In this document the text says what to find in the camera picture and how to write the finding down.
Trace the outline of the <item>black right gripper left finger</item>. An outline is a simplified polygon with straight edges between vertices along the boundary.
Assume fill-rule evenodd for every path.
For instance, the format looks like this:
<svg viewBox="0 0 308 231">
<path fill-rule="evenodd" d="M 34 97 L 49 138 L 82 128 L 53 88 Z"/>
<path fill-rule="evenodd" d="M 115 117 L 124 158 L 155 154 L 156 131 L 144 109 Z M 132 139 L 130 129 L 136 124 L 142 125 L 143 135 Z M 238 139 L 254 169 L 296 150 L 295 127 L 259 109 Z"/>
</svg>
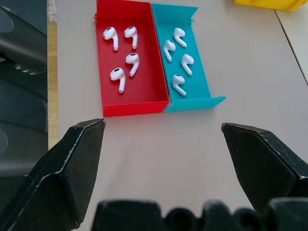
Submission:
<svg viewBox="0 0 308 231">
<path fill-rule="evenodd" d="M 0 231 L 71 231 L 84 221 L 106 121 L 70 127 L 25 176 L 0 177 Z"/>
</svg>

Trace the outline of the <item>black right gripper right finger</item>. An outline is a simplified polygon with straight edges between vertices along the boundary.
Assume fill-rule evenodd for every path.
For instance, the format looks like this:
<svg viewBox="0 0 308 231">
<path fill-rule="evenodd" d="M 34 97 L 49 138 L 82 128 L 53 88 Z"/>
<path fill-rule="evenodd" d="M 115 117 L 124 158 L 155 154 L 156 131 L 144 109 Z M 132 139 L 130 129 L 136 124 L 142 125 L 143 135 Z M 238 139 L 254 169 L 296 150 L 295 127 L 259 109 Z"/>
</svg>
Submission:
<svg viewBox="0 0 308 231">
<path fill-rule="evenodd" d="M 308 163 L 268 130 L 223 123 L 237 179 L 256 211 L 273 198 L 308 198 Z"/>
</svg>

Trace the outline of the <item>yellow plastic bin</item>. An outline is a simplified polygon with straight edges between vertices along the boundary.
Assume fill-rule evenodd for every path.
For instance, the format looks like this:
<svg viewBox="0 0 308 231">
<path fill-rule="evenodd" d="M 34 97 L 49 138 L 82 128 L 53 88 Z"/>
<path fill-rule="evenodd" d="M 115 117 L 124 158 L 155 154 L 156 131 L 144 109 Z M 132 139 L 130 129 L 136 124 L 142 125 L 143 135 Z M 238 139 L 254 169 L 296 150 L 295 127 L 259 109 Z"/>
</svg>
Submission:
<svg viewBox="0 0 308 231">
<path fill-rule="evenodd" d="M 233 0 L 236 4 L 295 12 L 305 5 L 308 0 Z"/>
</svg>

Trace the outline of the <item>dark rounded housing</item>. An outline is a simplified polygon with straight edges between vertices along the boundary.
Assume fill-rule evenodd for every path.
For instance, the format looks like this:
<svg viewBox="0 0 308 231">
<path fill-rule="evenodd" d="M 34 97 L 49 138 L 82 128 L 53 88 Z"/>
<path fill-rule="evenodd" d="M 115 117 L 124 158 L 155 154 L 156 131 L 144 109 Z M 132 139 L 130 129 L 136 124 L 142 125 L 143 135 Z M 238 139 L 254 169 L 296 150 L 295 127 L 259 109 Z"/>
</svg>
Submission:
<svg viewBox="0 0 308 231">
<path fill-rule="evenodd" d="M 0 0 L 0 177 L 48 150 L 47 0 Z"/>
</svg>

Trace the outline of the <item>teal plastic tray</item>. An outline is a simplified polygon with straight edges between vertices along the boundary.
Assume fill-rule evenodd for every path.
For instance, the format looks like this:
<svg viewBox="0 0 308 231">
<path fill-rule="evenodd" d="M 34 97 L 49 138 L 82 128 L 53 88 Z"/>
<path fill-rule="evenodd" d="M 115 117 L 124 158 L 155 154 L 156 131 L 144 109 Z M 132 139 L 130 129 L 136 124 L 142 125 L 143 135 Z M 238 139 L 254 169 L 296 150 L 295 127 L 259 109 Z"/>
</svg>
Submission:
<svg viewBox="0 0 308 231">
<path fill-rule="evenodd" d="M 212 97 L 210 94 L 192 28 L 192 16 L 197 9 L 197 7 L 193 6 L 152 4 L 152 12 L 154 14 L 170 99 L 165 112 L 210 109 L 225 100 L 224 96 Z M 182 37 L 182 40 L 187 43 L 187 48 L 183 48 L 174 40 L 173 32 L 176 27 L 185 31 L 186 35 Z M 176 46 L 174 52 L 169 52 L 172 57 L 172 62 L 167 61 L 163 52 L 163 45 L 167 39 L 171 40 Z M 192 76 L 189 76 L 181 65 L 181 59 L 184 54 L 188 54 L 194 59 L 194 64 L 188 65 L 192 70 Z M 171 85 L 172 77 L 175 74 L 181 75 L 185 79 L 185 83 L 180 85 L 187 93 L 185 97 L 177 93 Z"/>
</svg>

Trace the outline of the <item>white earbud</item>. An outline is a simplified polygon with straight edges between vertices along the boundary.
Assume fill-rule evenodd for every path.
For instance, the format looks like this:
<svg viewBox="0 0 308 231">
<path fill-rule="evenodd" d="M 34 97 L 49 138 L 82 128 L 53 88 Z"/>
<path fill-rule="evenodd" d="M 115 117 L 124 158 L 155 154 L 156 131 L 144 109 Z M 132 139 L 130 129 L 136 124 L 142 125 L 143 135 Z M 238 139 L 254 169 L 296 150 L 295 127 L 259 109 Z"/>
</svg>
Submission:
<svg viewBox="0 0 308 231">
<path fill-rule="evenodd" d="M 175 44 L 171 40 L 167 39 L 163 45 L 163 52 L 168 62 L 172 62 L 172 57 L 169 52 L 174 52 L 175 50 Z"/>
<path fill-rule="evenodd" d="M 135 26 L 130 26 L 124 31 L 125 38 L 132 38 L 132 49 L 136 50 L 138 45 L 138 31 Z"/>
<path fill-rule="evenodd" d="M 173 89 L 183 97 L 187 95 L 187 93 L 180 87 L 180 85 L 184 83 L 185 83 L 185 79 L 183 76 L 178 75 L 178 74 L 173 75 L 171 85 Z"/>
<path fill-rule="evenodd" d="M 114 27 L 108 27 L 106 30 L 103 32 L 103 38 L 105 40 L 113 40 L 113 50 L 118 51 L 118 34 L 117 31 Z"/>
<path fill-rule="evenodd" d="M 112 81 L 117 81 L 119 80 L 119 89 L 118 92 L 119 93 L 124 93 L 125 90 L 125 82 L 126 82 L 126 76 L 125 76 L 125 72 L 122 68 L 118 67 L 115 68 L 114 70 L 112 70 L 110 72 L 110 79 Z"/>
<path fill-rule="evenodd" d="M 132 69 L 129 72 L 129 76 L 130 77 L 134 77 L 136 72 L 137 72 L 137 70 L 138 70 L 138 68 L 139 68 L 139 65 L 140 65 L 139 55 L 137 53 L 128 54 L 126 56 L 125 62 L 127 64 L 132 64 L 133 65 Z"/>
<path fill-rule="evenodd" d="M 189 76 L 193 75 L 192 70 L 188 67 L 188 65 L 192 65 L 192 64 L 194 64 L 193 57 L 188 54 L 184 54 L 181 59 L 181 65 Z"/>
<path fill-rule="evenodd" d="M 173 32 L 174 40 L 183 48 L 187 48 L 187 43 L 182 40 L 182 37 L 186 35 L 185 31 L 179 27 L 176 27 Z"/>
</svg>

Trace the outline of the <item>red plastic tray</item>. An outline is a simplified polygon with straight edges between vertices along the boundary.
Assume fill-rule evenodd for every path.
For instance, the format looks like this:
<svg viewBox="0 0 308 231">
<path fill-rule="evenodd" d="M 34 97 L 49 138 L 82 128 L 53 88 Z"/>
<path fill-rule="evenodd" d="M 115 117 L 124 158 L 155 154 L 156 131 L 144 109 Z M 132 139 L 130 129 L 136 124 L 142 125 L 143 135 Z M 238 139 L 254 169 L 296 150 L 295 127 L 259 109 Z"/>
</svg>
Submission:
<svg viewBox="0 0 308 231">
<path fill-rule="evenodd" d="M 98 67 L 104 117 L 161 113 L 169 104 L 167 82 L 162 63 L 152 6 L 149 2 L 132 0 L 96 0 L 94 16 L 97 37 Z M 118 51 L 113 40 L 105 40 L 103 32 L 114 27 L 118 34 Z M 138 31 L 137 49 L 124 31 L 135 26 Z M 137 53 L 140 65 L 134 77 L 129 76 L 132 64 L 126 56 Z M 119 93 L 119 80 L 112 81 L 110 72 L 122 68 L 126 82 Z"/>
</svg>

